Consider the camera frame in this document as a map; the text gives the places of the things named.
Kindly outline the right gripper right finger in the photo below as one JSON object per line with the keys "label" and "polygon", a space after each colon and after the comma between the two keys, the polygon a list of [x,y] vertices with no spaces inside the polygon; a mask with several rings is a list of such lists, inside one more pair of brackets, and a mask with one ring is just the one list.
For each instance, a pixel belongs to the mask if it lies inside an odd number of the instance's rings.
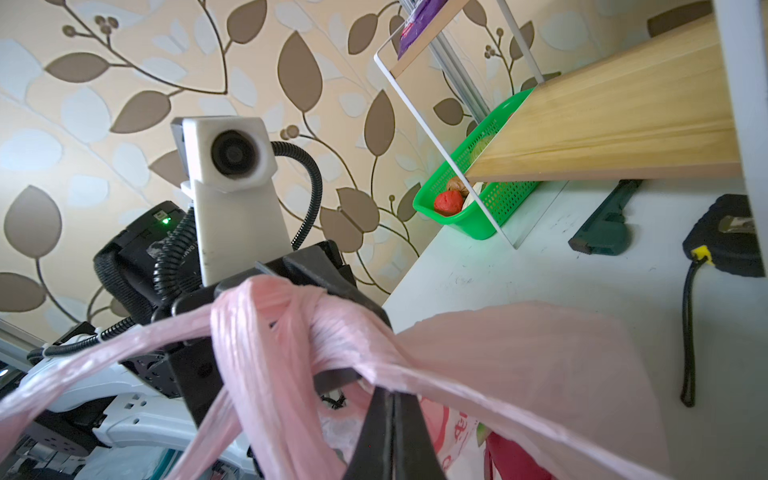
{"label": "right gripper right finger", "polygon": [[419,399],[406,393],[394,394],[393,467],[396,480],[445,480]]}

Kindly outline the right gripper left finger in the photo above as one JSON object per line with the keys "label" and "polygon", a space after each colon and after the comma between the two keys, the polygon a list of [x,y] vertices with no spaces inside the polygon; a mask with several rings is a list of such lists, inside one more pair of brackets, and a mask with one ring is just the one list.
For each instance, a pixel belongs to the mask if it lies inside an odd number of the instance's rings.
{"label": "right gripper left finger", "polygon": [[360,436],[343,480],[393,478],[393,394],[374,390]]}

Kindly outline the pink dragon fruit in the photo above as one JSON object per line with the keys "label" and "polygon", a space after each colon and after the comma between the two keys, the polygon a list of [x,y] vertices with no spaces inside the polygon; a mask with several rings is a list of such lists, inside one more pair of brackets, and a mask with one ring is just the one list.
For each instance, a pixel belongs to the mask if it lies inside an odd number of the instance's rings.
{"label": "pink dragon fruit", "polygon": [[552,480],[516,442],[491,433],[485,440],[484,478],[502,480]]}

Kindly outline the pink plastic grocery bag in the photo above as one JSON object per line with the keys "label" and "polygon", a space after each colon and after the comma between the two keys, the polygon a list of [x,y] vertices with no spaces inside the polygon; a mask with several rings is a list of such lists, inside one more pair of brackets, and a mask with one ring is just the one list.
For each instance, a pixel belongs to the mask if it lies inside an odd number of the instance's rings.
{"label": "pink plastic grocery bag", "polygon": [[73,383],[127,357],[210,337],[223,380],[172,471],[194,479],[245,435],[270,479],[338,479],[326,440],[334,421],[363,418],[349,395],[325,412],[316,374],[351,369],[369,384],[468,415],[519,444],[559,479],[666,479],[658,403],[624,325],[584,310],[522,302],[448,312],[394,333],[369,309],[314,286],[255,276],[212,305],[140,327],[28,380],[1,403],[1,451]]}

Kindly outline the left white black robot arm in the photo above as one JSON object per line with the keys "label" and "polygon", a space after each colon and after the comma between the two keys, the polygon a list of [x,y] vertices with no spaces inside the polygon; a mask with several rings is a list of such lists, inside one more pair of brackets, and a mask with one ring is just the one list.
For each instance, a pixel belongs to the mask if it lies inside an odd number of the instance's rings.
{"label": "left white black robot arm", "polygon": [[[276,156],[290,158],[307,170],[312,193],[292,252],[268,262],[262,272],[297,285],[318,286],[371,307],[372,301],[357,288],[336,243],[305,245],[323,191],[315,160],[292,143],[276,141],[272,149]],[[28,358],[33,375],[131,329],[210,304],[249,277],[243,271],[204,286],[194,213],[172,202],[152,208],[114,237],[96,254],[94,269],[103,287],[123,307],[118,322],[104,331],[83,323],[52,346],[32,350]],[[196,434],[221,387],[209,338],[175,342],[128,357],[69,386],[24,435],[60,455],[85,458],[98,447],[119,446],[113,429],[125,424],[132,442],[179,451]]]}

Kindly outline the red strawberry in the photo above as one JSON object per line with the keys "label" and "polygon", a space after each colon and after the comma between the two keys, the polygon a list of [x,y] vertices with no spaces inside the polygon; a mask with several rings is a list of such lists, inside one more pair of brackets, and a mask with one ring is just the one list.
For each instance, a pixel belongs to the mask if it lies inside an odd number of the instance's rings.
{"label": "red strawberry", "polygon": [[465,196],[459,190],[447,190],[440,193],[434,200],[434,211],[442,216],[449,217],[463,210]]}

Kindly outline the dark green pipe wrench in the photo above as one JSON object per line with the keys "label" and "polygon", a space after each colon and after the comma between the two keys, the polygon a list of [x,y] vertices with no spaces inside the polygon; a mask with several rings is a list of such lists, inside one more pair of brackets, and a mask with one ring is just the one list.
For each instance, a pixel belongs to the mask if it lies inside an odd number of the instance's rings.
{"label": "dark green pipe wrench", "polygon": [[621,180],[568,241],[569,247],[587,255],[624,253],[632,240],[624,208],[642,183],[642,180]]}

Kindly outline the black tape measure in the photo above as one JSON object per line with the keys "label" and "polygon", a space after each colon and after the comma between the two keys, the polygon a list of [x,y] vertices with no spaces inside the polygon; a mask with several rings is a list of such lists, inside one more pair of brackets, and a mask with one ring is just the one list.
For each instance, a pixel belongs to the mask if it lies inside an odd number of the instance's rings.
{"label": "black tape measure", "polygon": [[755,221],[748,197],[724,194],[694,224],[682,243],[690,260],[682,293],[683,379],[679,399],[692,408],[696,404],[696,357],[693,329],[693,284],[705,265],[736,276],[766,276]]}

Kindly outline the purple Fox's candy bag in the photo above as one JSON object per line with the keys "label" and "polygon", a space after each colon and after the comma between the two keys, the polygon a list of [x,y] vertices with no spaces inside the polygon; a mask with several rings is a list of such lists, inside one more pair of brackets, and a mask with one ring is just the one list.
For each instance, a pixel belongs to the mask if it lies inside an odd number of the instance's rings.
{"label": "purple Fox's candy bag", "polygon": [[398,58],[403,57],[446,3],[446,0],[419,0],[416,3],[416,7],[403,24],[400,33]]}

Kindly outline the white wooden two-tier shelf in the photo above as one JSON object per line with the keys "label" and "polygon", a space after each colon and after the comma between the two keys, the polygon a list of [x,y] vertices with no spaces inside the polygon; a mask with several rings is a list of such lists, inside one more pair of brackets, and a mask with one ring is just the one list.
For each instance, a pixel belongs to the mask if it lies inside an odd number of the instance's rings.
{"label": "white wooden two-tier shelf", "polygon": [[508,4],[534,75],[521,108],[467,169],[477,182],[726,178],[745,182],[767,244],[767,5],[710,15],[576,72],[546,79]]}

